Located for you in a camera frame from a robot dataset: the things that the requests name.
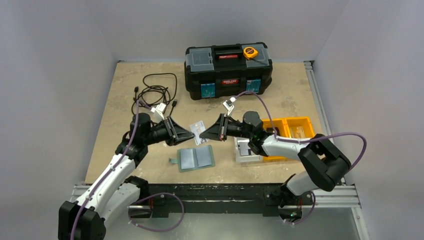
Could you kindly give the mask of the white VIP card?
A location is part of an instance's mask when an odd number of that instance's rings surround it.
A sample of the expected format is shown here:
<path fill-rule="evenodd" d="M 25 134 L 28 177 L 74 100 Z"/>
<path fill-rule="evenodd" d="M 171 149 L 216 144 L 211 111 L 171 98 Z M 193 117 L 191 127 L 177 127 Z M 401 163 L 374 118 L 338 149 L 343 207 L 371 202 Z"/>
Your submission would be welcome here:
<path fill-rule="evenodd" d="M 190 128 L 190 131 L 194 133 L 193 139 L 197 146 L 207 143 L 209 141 L 209 139 L 207 138 L 200 137 L 200 134 L 202 134 L 206 130 L 204 122 L 202 120 L 190 124 L 189 128 Z"/>

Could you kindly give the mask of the teal card holder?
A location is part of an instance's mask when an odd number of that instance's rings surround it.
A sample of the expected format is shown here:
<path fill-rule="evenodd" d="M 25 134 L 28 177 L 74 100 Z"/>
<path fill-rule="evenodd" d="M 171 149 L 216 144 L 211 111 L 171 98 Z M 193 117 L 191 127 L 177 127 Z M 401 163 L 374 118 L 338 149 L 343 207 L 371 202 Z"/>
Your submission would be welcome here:
<path fill-rule="evenodd" d="M 177 151 L 177 157 L 169 158 L 168 162 L 177 165 L 180 173 L 211 168 L 216 165 L 211 145 L 181 148 Z"/>

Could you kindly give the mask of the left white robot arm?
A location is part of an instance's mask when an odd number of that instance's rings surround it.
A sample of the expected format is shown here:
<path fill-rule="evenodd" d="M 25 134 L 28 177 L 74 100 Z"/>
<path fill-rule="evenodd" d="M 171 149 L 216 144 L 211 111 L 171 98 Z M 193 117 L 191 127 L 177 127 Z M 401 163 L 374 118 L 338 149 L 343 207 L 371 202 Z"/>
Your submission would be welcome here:
<path fill-rule="evenodd" d="M 125 136 L 107 168 L 74 201 L 65 201 L 58 211 L 58 239 L 103 240 L 109 224 L 132 203 L 149 199 L 148 181 L 131 173 L 148 153 L 148 146 L 165 142 L 175 146 L 194 138 L 170 116 L 152 125 L 147 113 L 133 116 Z"/>

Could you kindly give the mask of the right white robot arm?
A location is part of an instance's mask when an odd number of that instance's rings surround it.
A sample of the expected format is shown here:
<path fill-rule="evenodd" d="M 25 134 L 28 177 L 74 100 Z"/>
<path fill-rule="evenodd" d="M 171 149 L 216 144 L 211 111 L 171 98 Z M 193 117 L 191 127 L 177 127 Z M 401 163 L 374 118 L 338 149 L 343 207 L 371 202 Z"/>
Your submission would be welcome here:
<path fill-rule="evenodd" d="M 351 161 L 327 136 L 316 134 L 313 138 L 301 139 L 275 136 L 264 129 L 255 111 L 247 111 L 242 121 L 232 120 L 222 113 L 200 134 L 201 138 L 221 142 L 228 136 L 248 139 L 248 147 L 256 155 L 301 162 L 304 171 L 294 174 L 281 186 L 280 196 L 288 204 L 316 189 L 331 192 L 352 167 Z"/>

